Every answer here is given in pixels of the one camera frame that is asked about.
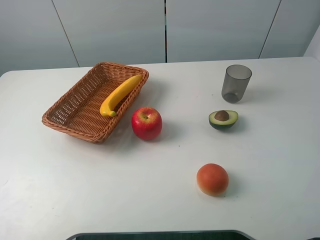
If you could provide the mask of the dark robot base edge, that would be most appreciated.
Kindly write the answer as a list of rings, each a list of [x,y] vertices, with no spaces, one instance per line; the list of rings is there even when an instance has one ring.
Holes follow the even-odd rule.
[[[71,236],[69,240],[250,240],[236,231],[167,231],[86,233]]]

